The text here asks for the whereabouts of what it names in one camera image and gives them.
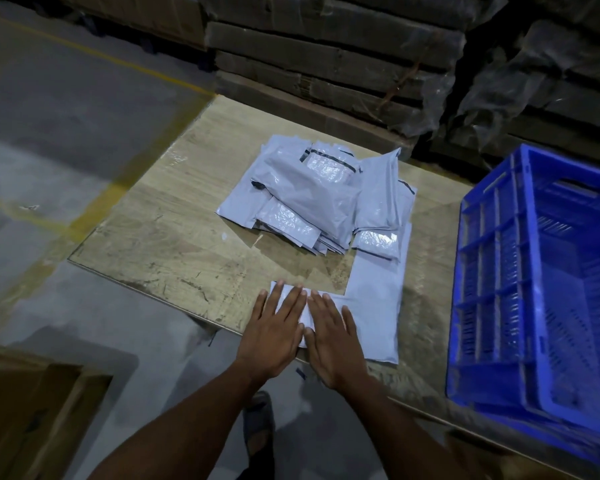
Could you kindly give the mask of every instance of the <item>warehouse floor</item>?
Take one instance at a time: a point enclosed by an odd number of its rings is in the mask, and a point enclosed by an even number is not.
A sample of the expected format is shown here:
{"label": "warehouse floor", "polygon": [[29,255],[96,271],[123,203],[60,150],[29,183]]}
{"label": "warehouse floor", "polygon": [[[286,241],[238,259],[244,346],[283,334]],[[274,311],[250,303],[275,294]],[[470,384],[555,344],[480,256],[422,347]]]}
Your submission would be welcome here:
{"label": "warehouse floor", "polygon": [[[212,75],[0,2],[0,344],[113,373],[67,479],[224,370],[238,336],[64,261],[204,108]],[[384,478],[351,409],[293,363],[274,401],[279,478]],[[212,474],[246,467],[239,419]]]}

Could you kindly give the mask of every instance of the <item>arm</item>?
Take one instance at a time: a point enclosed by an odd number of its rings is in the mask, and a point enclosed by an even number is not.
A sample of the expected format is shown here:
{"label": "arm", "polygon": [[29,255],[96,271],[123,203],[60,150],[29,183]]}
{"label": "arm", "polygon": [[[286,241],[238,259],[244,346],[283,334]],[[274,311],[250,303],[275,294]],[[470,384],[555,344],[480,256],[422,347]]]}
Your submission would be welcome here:
{"label": "arm", "polygon": [[147,424],[97,466],[89,480],[204,479],[241,409],[295,358],[306,303],[295,287],[276,313],[283,282],[261,291],[235,361],[220,376]]}
{"label": "arm", "polygon": [[315,331],[304,331],[309,361],[323,382],[347,400],[367,430],[390,479],[468,479],[451,453],[430,437],[367,373],[351,312],[329,295],[307,299]]}

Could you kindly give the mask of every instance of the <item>right hand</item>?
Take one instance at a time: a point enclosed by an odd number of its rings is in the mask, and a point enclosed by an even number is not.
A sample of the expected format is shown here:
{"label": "right hand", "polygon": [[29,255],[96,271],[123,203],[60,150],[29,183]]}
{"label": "right hand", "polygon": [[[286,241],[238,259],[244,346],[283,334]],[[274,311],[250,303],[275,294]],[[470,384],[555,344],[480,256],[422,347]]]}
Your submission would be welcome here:
{"label": "right hand", "polygon": [[341,394],[350,387],[366,384],[371,376],[349,308],[343,306],[340,316],[331,297],[327,293],[320,296],[315,290],[307,304],[315,331],[305,328],[304,338],[313,370],[327,387]]}

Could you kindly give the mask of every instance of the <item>table surface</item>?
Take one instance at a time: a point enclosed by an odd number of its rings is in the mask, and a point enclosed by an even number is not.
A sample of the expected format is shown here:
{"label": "table surface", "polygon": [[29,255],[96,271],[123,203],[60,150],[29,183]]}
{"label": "table surface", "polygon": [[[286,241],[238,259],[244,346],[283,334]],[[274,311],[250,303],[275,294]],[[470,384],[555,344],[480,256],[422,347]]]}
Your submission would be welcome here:
{"label": "table surface", "polygon": [[[217,96],[70,261],[237,333],[272,280],[343,294],[355,251],[314,256],[215,213],[272,134],[346,144],[358,158],[376,155]],[[424,416],[576,476],[597,477],[588,462],[446,400],[459,208],[471,187],[403,162],[399,174],[418,188],[399,316],[400,363],[368,362],[370,372],[394,400]]]}

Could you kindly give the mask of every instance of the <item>finger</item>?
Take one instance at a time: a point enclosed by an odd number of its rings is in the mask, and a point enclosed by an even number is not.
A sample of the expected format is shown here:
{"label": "finger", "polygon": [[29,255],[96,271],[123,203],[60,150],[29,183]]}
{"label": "finger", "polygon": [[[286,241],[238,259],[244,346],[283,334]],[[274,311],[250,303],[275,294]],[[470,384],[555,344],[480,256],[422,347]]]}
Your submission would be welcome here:
{"label": "finger", "polygon": [[278,310],[277,316],[279,316],[279,318],[281,318],[282,320],[285,320],[287,318],[287,316],[291,312],[291,309],[295,306],[296,301],[300,297],[300,293],[302,293],[302,291],[304,291],[302,285],[296,285],[293,288],[291,288],[291,291],[289,291],[289,294],[282,302],[282,306],[280,306],[280,309]]}
{"label": "finger", "polygon": [[329,294],[324,293],[322,295],[322,299],[324,300],[324,304],[327,307],[327,310],[329,311],[329,316],[333,320],[333,323],[339,328],[344,328],[344,323],[342,322],[340,312],[338,311],[336,304],[333,302]]}
{"label": "finger", "polygon": [[356,323],[353,321],[351,310],[346,305],[342,307],[342,318],[344,320],[344,325],[347,327],[347,332],[352,337],[358,338],[358,327],[356,327]]}
{"label": "finger", "polygon": [[320,354],[318,354],[318,347],[315,343],[315,332],[309,327],[304,329],[304,340],[306,342],[306,348],[309,351],[309,364],[315,373],[318,374],[318,377],[322,379],[322,382],[324,382],[327,387],[331,387],[327,371],[320,361]]}
{"label": "finger", "polygon": [[313,317],[316,333],[325,336],[328,332],[327,320],[329,319],[325,319],[325,315],[327,315],[328,312],[326,309],[323,309],[324,302],[322,301],[322,297],[312,290],[311,296],[306,299],[306,303],[309,305],[309,312]]}
{"label": "finger", "polygon": [[304,334],[304,323],[298,323],[296,325],[296,334],[294,335],[294,341],[291,344],[291,355],[296,356],[300,342],[302,342],[302,336]]}
{"label": "finger", "polygon": [[262,316],[262,309],[264,308],[264,302],[267,300],[267,295],[267,290],[260,290],[256,298],[256,303],[253,306],[253,311],[251,311],[251,320],[249,322],[255,322]]}
{"label": "finger", "polygon": [[313,370],[321,376],[322,374],[319,371],[322,368],[320,354],[318,354],[318,347],[315,345],[315,332],[311,327],[306,327],[304,329],[304,341],[306,343],[306,349],[309,351],[309,363]]}
{"label": "finger", "polygon": [[269,299],[267,300],[267,304],[264,306],[264,311],[262,316],[269,317],[276,313],[276,308],[278,307],[278,302],[280,301],[280,295],[282,294],[282,287],[285,285],[284,280],[280,280],[276,283],[271,290],[271,294],[269,295]]}
{"label": "finger", "polygon": [[302,290],[302,291],[300,291],[300,295],[298,295],[298,298],[296,299],[296,303],[294,304],[293,308],[291,308],[291,311],[289,312],[289,314],[287,315],[287,318],[285,319],[285,323],[288,323],[289,327],[293,328],[297,325],[298,320],[300,320],[300,316],[302,315],[302,312],[303,312],[305,306],[306,306],[306,291]]}

